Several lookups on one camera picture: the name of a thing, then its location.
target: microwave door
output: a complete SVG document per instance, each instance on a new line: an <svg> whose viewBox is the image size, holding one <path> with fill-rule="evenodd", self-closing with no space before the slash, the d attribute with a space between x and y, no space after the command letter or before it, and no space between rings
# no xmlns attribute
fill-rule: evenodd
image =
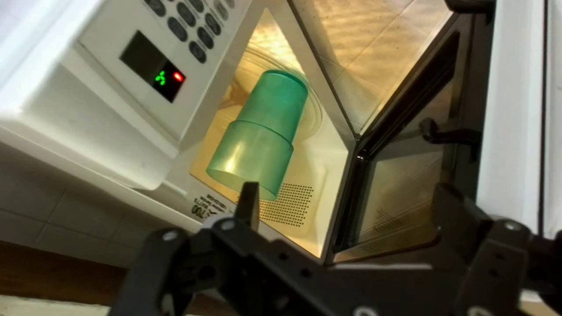
<svg viewBox="0 0 562 316"><path fill-rule="evenodd" d="M334 260L430 244L439 183L474 199L492 23L453 14L360 137L334 228Z"/></svg>

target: green plastic cup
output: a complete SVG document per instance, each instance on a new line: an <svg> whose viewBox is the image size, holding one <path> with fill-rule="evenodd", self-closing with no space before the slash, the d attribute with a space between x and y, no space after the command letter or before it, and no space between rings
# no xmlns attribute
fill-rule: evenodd
<svg viewBox="0 0 562 316"><path fill-rule="evenodd" d="M306 99L308 86L301 77L264 72L206 172L232 190L241 190L246 181L260 183L262 197L274 200L293 155Z"/></svg>

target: microwave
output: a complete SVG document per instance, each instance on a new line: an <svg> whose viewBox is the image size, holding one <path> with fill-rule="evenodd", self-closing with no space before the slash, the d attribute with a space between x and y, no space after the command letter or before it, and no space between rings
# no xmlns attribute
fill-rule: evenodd
<svg viewBox="0 0 562 316"><path fill-rule="evenodd" d="M524 67L541 74L527 41L543 30L513 41L515 30L497 25L517 14L534 25L541 11L502 0L448 4L446 25L380 109L369 97L350 102L336 85L308 2L35 2L20 16L25 25L0 42L11 48L0 53L0 139L195 234L236 209L239 192L206 167L258 77L281 69L302 76L309 97L279 195L260 202L264 237L285 239L318 262L427 246L439 235L432 221L439 183L539 230L541 179L510 171L525 165L539 174L541 121L529 123L527 146L504 141L510 118L541 111L504 113L506 100L529 109L522 100L536 102L541 83L525 90L527 99L513 97L527 83L504 74ZM506 58L511 49L527 55ZM529 160L508 158L522 149Z"/></svg>

